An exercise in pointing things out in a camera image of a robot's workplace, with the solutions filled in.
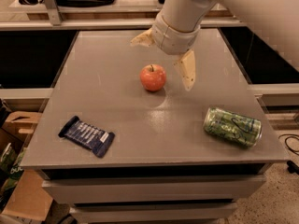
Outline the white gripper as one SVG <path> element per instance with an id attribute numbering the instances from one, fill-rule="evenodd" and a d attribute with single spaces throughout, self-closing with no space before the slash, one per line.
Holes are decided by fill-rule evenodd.
<path id="1" fill-rule="evenodd" d="M 183 54 L 175 63 L 174 67 L 180 76 L 186 91 L 190 91 L 196 80 L 196 60 L 192 47 L 200 31 L 197 25 L 192 32 L 180 32 L 169 26 L 162 13 L 156 16 L 151 29 L 134 37 L 130 45 L 151 47 L 156 46 L 168 55 Z"/>

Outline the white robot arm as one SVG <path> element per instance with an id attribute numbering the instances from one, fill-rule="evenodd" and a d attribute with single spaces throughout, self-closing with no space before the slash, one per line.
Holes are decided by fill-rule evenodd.
<path id="1" fill-rule="evenodd" d="M 216 4 L 226 7 L 293 68 L 299 68 L 299 0 L 165 0 L 151 28 L 131 40 L 133 46 L 157 46 L 175 63 L 185 89 L 195 83 L 192 45 L 200 22 Z"/>

